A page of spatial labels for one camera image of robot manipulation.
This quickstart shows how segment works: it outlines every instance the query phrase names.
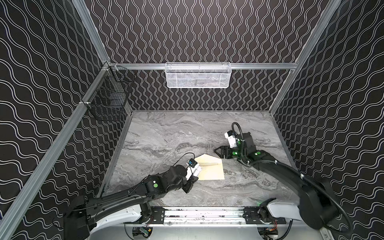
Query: marble tabletop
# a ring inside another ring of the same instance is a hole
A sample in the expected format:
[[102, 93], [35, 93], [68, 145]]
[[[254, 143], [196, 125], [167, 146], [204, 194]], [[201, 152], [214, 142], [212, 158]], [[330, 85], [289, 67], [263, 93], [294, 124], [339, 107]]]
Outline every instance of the marble tabletop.
[[[224, 133], [238, 122], [251, 132], [257, 149], [289, 164], [267, 112], [133, 112], [133, 119], [113, 176], [103, 195], [136, 185], [148, 174], [164, 172], [184, 153], [216, 156], [213, 149], [228, 145]], [[190, 157], [179, 163], [184, 165]], [[297, 201], [297, 196], [272, 176], [223, 159], [225, 180], [197, 181], [192, 190], [171, 191], [152, 201], [162, 206], [257, 206], [276, 197]]]

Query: white wire basket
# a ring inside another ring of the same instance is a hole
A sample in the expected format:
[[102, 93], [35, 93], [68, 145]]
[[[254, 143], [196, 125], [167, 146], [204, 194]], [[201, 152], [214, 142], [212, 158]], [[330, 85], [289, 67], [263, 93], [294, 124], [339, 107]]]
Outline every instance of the white wire basket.
[[231, 78], [230, 63], [166, 63], [169, 88], [227, 88]]

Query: paper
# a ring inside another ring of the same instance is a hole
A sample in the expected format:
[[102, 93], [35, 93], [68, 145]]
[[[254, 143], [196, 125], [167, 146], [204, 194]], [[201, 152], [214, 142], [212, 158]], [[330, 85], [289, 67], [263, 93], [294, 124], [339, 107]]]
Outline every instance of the paper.
[[199, 180], [224, 180], [223, 162], [220, 158], [204, 154], [195, 158], [202, 170]]

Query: wavy line pattern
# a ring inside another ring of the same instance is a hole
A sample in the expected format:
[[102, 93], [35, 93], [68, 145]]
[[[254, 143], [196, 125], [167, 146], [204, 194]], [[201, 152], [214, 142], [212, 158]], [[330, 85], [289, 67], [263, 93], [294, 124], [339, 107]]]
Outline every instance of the wavy line pattern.
[[0, 0], [0, 219], [101, 68], [70, 0]]
[[384, 239], [383, 16], [383, 0], [342, 1], [275, 114], [297, 168], [330, 179], [353, 219], [339, 240]]
[[[120, 70], [121, 75], [127, 72]], [[138, 71], [127, 86], [135, 110], [265, 110], [272, 105], [289, 70], [232, 71], [228, 88], [168, 88], [164, 71]]]
[[124, 121], [96, 121], [84, 115], [12, 239], [63, 239], [62, 213], [79, 195], [96, 197], [117, 145]]
[[85, 2], [115, 63], [290, 63], [328, 0]]

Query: open envelope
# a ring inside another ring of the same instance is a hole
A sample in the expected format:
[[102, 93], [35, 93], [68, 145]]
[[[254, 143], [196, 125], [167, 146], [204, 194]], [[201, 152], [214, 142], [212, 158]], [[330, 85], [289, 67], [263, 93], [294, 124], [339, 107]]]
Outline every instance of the open envelope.
[[223, 180], [223, 162], [220, 158], [203, 154], [195, 158], [195, 161], [201, 166], [201, 172], [198, 175], [199, 180]]

